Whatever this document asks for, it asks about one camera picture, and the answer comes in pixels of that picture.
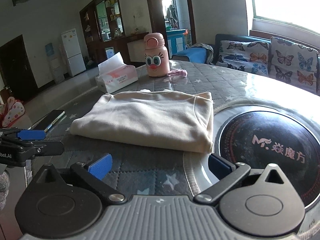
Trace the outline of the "cream sweatshirt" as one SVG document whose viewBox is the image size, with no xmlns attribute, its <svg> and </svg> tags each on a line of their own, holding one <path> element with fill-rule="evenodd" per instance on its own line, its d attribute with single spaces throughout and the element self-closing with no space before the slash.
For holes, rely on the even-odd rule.
<svg viewBox="0 0 320 240">
<path fill-rule="evenodd" d="M 92 139 L 207 154 L 214 147 L 213 119 L 210 92 L 143 89 L 102 95 L 69 131 Z"/>
</svg>

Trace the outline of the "black smartphone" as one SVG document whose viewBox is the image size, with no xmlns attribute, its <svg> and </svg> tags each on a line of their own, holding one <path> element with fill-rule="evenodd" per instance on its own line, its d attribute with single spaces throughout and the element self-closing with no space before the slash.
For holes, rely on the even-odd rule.
<svg viewBox="0 0 320 240">
<path fill-rule="evenodd" d="M 44 118 L 42 118 L 39 122 L 37 122 L 31 129 L 34 130 L 43 130 L 48 132 L 51 127 L 58 122 L 65 115 L 65 111 L 61 109 L 52 110 L 48 113 Z"/>
</svg>

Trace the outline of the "polka dot bag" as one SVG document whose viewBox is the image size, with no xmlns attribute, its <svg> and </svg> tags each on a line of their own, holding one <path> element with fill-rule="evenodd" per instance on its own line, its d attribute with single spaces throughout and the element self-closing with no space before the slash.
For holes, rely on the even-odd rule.
<svg viewBox="0 0 320 240">
<path fill-rule="evenodd" d="M 22 102 L 13 96 L 9 97 L 7 103 L 1 104 L 1 127 L 12 126 L 24 114 L 25 108 Z"/>
</svg>

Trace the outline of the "black induction cooktop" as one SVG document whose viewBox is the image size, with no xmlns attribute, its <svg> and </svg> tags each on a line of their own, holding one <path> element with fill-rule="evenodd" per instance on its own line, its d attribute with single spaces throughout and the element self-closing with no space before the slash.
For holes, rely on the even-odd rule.
<svg viewBox="0 0 320 240">
<path fill-rule="evenodd" d="M 219 129 L 215 152 L 256 169 L 277 164 L 305 207 L 319 200 L 319 140 L 289 115 L 264 109 L 236 114 Z"/>
</svg>

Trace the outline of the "water dispenser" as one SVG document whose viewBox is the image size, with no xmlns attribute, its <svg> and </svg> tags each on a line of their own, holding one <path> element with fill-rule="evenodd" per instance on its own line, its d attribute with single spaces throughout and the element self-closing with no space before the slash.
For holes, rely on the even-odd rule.
<svg viewBox="0 0 320 240">
<path fill-rule="evenodd" d="M 65 80 L 63 68 L 60 64 L 58 54 L 54 50 L 52 43 L 45 45 L 47 60 L 49 63 L 50 71 L 56 84 L 62 83 Z"/>
</svg>

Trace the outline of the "white refrigerator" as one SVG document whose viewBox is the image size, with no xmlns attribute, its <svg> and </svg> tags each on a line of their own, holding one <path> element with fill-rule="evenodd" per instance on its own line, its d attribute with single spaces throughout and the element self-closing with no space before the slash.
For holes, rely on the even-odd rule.
<svg viewBox="0 0 320 240">
<path fill-rule="evenodd" d="M 74 77 L 86 70 L 82 57 L 76 29 L 65 31 L 61 34 L 61 40 L 66 55 L 68 73 Z"/>
</svg>

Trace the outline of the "white pink tissue box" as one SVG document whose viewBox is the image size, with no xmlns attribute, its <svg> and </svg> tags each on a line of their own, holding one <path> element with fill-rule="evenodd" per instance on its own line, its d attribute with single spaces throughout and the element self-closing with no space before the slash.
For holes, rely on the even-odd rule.
<svg viewBox="0 0 320 240">
<path fill-rule="evenodd" d="M 120 52 L 98 64 L 98 69 L 95 80 L 98 89 L 104 93 L 111 94 L 138 80 L 135 66 L 125 64 Z"/>
</svg>

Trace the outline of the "left butterfly cushion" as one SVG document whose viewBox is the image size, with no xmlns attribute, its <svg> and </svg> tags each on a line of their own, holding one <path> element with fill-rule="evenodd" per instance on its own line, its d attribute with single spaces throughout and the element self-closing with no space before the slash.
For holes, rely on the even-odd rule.
<svg viewBox="0 0 320 240">
<path fill-rule="evenodd" d="M 269 46 L 264 41 L 221 41 L 216 65 L 268 76 Z"/>
</svg>

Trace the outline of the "butterfly cushion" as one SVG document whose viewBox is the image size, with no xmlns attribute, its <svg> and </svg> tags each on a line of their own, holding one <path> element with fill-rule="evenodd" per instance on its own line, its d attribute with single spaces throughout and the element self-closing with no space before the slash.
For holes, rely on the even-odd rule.
<svg viewBox="0 0 320 240">
<path fill-rule="evenodd" d="M 302 44 L 272 37 L 269 77 L 315 94 L 318 52 Z"/>
<path fill-rule="evenodd" d="M 216 65 L 268 76 L 269 46 L 264 41 L 221 41 Z"/>
</svg>

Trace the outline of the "grey blanket on sofa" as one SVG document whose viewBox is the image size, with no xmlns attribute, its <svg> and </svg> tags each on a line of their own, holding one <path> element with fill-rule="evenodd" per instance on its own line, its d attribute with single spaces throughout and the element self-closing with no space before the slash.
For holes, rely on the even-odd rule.
<svg viewBox="0 0 320 240">
<path fill-rule="evenodd" d="M 192 45 L 190 62 L 213 64 L 214 48 L 211 44 L 196 43 Z"/>
</svg>

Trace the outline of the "blue sofa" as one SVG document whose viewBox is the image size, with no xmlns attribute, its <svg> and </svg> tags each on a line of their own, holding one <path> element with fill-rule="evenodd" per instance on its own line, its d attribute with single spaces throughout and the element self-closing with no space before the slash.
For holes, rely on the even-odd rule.
<svg viewBox="0 0 320 240">
<path fill-rule="evenodd" d="M 319 94 L 319 52 L 280 37 L 217 34 L 215 44 L 197 43 L 172 58 L 270 77 Z"/>
</svg>

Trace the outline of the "pink cartoon water bottle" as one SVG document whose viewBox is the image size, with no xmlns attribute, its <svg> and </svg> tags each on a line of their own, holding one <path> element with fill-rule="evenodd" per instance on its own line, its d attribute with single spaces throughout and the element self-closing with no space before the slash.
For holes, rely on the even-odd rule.
<svg viewBox="0 0 320 240">
<path fill-rule="evenodd" d="M 161 33 L 144 36 L 145 64 L 150 77 L 163 77 L 170 71 L 168 50 Z"/>
</svg>

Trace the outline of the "right butterfly cushion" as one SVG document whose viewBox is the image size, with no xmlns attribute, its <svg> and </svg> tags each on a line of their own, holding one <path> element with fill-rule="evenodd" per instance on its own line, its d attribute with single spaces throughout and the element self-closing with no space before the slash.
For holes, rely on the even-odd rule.
<svg viewBox="0 0 320 240">
<path fill-rule="evenodd" d="M 318 52 L 302 44 L 272 37 L 269 77 L 315 94 Z"/>
</svg>

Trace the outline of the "blue cabinet in doorway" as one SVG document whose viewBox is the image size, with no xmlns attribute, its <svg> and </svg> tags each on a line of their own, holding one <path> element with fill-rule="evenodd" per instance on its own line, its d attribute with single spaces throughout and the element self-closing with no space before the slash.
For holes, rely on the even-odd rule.
<svg viewBox="0 0 320 240">
<path fill-rule="evenodd" d="M 174 29 L 167 31 L 169 56 L 186 49 L 186 40 L 188 36 L 187 29 Z"/>
</svg>

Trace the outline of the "window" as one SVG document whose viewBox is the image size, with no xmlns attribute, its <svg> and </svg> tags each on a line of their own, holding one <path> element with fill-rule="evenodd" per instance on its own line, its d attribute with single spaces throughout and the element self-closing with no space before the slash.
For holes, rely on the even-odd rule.
<svg viewBox="0 0 320 240">
<path fill-rule="evenodd" d="M 319 0 L 246 0 L 251 29 L 319 35 Z"/>
</svg>

